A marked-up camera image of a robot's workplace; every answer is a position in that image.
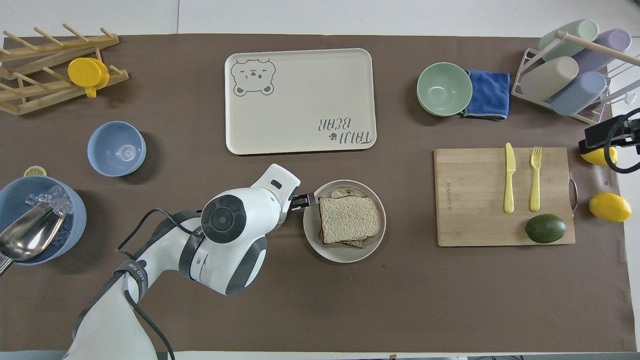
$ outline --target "black circular joint cap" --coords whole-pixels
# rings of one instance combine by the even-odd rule
[[[214,199],[202,210],[202,231],[216,243],[230,243],[240,236],[246,223],[242,200],[233,195]]]

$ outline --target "bowl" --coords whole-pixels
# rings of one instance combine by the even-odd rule
[[[354,188],[364,192],[366,196],[375,202],[380,211],[380,231],[372,238],[364,241],[364,248],[358,249],[341,243],[323,244],[319,238],[322,221],[320,220],[320,206],[317,204],[305,208],[305,213],[302,216],[302,224],[307,241],[309,241],[311,247],[318,254],[336,263],[354,263],[371,255],[378,248],[382,242],[382,237],[385,235],[385,229],[387,228],[387,216],[385,214],[385,208],[382,206],[382,202],[376,193],[368,186],[353,180],[336,180],[322,185],[314,192],[316,202],[319,197],[327,197],[333,189],[340,187]]]
[[[98,127],[86,149],[95,171],[104,176],[124,176],[136,171],[147,155],[145,139],[131,124],[112,121]]]
[[[418,78],[418,101],[422,108],[436,116],[454,115],[464,110],[473,89],[469,75],[452,63],[435,63]]]
[[[64,241],[57,244],[53,242],[39,255],[29,261],[16,261],[18,265],[37,265],[57,258],[69,251],[80,240],[86,225],[86,209],[80,196],[67,185],[48,176],[26,176],[12,181],[0,191],[0,232],[19,217],[26,214],[31,206],[25,200],[31,194],[41,194],[47,192],[53,186],[60,185],[66,191],[73,207],[73,221],[71,231]]]

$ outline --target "table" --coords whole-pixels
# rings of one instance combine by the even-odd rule
[[[78,98],[19,119],[0,116],[0,183],[39,163],[79,193],[89,218],[84,238],[68,254],[38,268],[15,266],[3,276],[4,288],[14,290],[0,294],[0,304],[12,309],[0,315],[7,329],[3,350],[67,348],[67,331],[76,315],[123,260],[111,249],[146,210],[201,208],[218,192],[253,183],[272,162],[296,174],[303,192],[340,178],[370,186],[387,211],[385,240],[361,263],[329,263],[306,243],[302,214],[294,213],[270,234],[270,253],[256,282],[233,299],[179,274],[162,276],[141,307],[175,350],[635,350],[627,266],[620,251],[623,226],[594,221],[584,203],[587,194],[615,191],[617,185],[608,170],[579,158],[576,145],[585,125],[517,99],[504,123],[441,119],[425,113],[414,98],[417,76],[426,65],[451,61],[467,69],[513,75],[522,52],[535,42],[294,35],[122,37],[103,58],[123,64],[131,80],[103,89],[97,99]],[[221,70],[228,55],[247,49],[340,47],[363,47],[373,58],[378,141],[371,149],[251,157],[226,150]],[[487,50],[496,56],[474,56]],[[92,131],[110,120],[128,120],[148,145],[145,164],[120,179],[95,173],[84,151]],[[33,137],[42,142],[24,141]],[[432,151],[502,147],[506,141],[521,147],[569,148],[570,169],[585,194],[575,219],[576,245],[438,247]],[[17,151],[22,156],[11,157]],[[152,228],[149,222],[140,233],[150,234]],[[34,289],[26,299],[25,288]],[[38,294],[46,294],[47,302]],[[346,311],[347,303],[365,305]],[[52,310],[50,304],[64,306]],[[219,327],[225,331],[212,331]],[[35,332],[40,335],[37,340],[25,342]]]

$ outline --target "mint green bowl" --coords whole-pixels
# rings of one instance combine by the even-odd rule
[[[461,112],[469,105],[472,93],[469,75],[456,64],[432,64],[418,78],[418,101],[436,116]]]

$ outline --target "bear face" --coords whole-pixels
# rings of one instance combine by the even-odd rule
[[[234,94],[244,96],[248,92],[261,92],[263,95],[271,95],[273,93],[273,74],[276,67],[271,60],[260,61],[258,59],[249,60],[241,63],[236,61],[231,66],[231,76],[234,77],[236,85],[234,86]]]

